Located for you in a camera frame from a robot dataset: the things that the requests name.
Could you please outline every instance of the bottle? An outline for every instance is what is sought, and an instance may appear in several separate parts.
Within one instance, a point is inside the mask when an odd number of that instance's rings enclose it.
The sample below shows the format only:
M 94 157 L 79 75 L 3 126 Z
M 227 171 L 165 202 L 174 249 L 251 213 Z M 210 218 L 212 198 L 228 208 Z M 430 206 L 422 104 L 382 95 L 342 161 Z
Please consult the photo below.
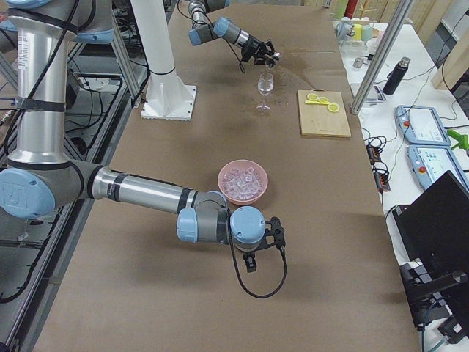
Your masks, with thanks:
M 384 94 L 394 94 L 397 86 L 399 86 L 399 83 L 401 83 L 402 77 L 404 77 L 405 73 L 409 69 L 409 62 L 410 59 L 404 56 L 401 61 L 397 63 L 393 72 L 391 72 L 388 76 L 388 81 L 386 82 L 386 85 L 383 88 Z

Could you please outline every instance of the wooden cutting board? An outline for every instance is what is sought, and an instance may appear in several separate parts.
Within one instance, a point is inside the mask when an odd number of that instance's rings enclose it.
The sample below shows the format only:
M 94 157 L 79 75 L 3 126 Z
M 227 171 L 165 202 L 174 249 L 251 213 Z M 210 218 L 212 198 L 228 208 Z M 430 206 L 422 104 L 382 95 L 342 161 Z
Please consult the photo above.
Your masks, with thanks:
M 303 136 L 351 137 L 344 101 L 340 92 L 314 92 L 320 97 L 338 103 L 338 112 L 328 111 L 326 105 L 306 105 L 307 94 L 311 90 L 298 90 L 301 134 Z

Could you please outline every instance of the electrical connector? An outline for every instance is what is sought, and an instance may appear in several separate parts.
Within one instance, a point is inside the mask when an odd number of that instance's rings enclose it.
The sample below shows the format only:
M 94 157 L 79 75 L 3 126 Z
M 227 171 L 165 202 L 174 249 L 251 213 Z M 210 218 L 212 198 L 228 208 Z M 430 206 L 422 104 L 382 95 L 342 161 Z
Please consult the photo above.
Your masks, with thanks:
M 378 147 L 368 144 L 366 146 L 366 152 L 368 153 L 368 158 L 371 165 L 381 162 L 380 149 Z
M 380 170 L 373 170 L 374 181 L 376 183 L 376 187 L 380 193 L 387 192 L 391 190 L 389 186 L 389 173 L 388 172 L 381 172 Z

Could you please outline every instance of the robotic arm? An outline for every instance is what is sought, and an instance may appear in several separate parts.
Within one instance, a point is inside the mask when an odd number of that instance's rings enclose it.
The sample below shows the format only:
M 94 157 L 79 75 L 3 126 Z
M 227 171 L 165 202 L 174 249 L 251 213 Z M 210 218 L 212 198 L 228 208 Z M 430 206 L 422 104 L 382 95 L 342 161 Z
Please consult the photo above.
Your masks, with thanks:
M 220 17 L 215 25 L 207 17 L 207 13 L 229 6 L 229 0 L 191 0 L 189 15 L 192 18 L 192 29 L 189 39 L 192 45 L 223 38 L 228 43 L 241 48 L 241 61 L 248 62 L 254 58 L 255 65 L 273 67 L 280 60 L 280 53 L 275 51 L 270 40 L 262 42 L 247 31 L 236 26 L 230 19 Z
M 65 155 L 67 44 L 71 40 L 109 43 L 113 35 L 111 1 L 7 2 L 10 20 L 18 28 L 19 110 L 17 147 L 7 153 L 8 169 L 0 172 L 3 209 L 18 218 L 35 219 L 77 199 L 105 197 L 177 213 L 177 234 L 182 241 L 229 244 L 234 260 L 236 246 L 244 254 L 248 271 L 256 269 L 255 251 L 275 245 L 286 273 L 284 229 L 277 218 L 265 221 L 253 207 L 241 207 L 230 214 L 224 196 L 216 191 L 195 191 L 115 172 Z M 273 237 L 270 244 L 268 237 Z

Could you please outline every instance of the black monitor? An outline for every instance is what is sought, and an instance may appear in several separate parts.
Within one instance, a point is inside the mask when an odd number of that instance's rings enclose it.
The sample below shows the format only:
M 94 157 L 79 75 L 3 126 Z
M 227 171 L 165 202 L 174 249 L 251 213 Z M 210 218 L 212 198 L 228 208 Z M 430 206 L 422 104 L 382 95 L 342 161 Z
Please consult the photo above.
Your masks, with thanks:
M 433 280 L 455 271 L 469 275 L 469 192 L 451 172 L 394 218 L 410 259 L 420 258 Z M 469 283 L 440 294 L 469 336 Z

